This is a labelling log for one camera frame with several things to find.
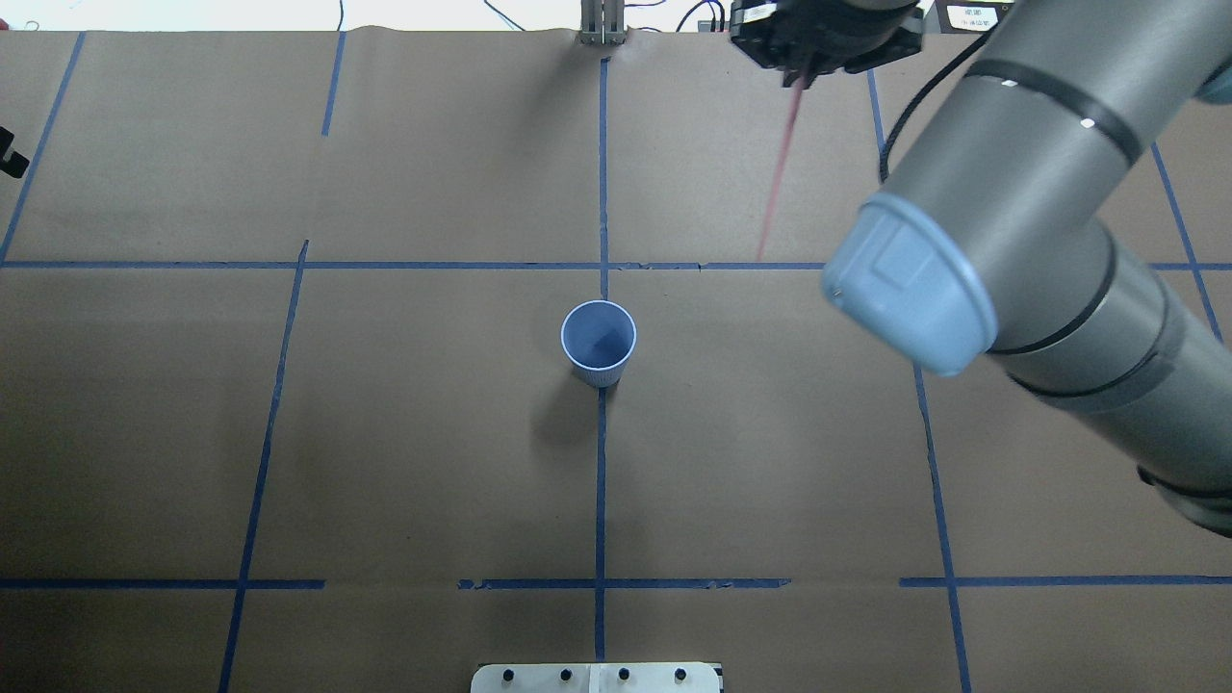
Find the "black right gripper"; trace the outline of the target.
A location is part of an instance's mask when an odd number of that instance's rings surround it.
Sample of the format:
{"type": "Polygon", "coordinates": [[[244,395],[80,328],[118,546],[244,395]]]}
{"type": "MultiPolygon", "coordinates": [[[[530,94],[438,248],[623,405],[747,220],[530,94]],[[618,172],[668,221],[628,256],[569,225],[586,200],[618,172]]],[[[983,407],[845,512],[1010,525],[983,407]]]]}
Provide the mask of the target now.
{"type": "Polygon", "coordinates": [[[857,74],[918,54],[918,1],[734,1],[728,39],[784,78],[857,74]]]}

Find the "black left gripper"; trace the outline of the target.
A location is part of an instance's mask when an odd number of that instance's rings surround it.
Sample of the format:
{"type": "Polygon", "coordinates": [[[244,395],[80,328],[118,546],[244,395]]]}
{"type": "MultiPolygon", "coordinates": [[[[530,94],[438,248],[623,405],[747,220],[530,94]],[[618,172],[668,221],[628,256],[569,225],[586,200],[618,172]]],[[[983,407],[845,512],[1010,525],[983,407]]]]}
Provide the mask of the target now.
{"type": "Polygon", "coordinates": [[[31,162],[28,157],[14,149],[14,132],[4,126],[0,127],[0,154],[1,174],[17,180],[26,175],[31,162]]]}

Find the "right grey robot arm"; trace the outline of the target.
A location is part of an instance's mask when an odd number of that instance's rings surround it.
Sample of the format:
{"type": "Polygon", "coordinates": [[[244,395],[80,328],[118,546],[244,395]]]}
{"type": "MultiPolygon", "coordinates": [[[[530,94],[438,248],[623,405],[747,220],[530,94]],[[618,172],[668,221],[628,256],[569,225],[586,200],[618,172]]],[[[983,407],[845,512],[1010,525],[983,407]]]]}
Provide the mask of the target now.
{"type": "Polygon", "coordinates": [[[1227,1],[1016,1],[825,263],[823,296],[926,372],[978,356],[1230,535],[1230,350],[1096,218],[1193,97],[1230,101],[1227,1]]]}

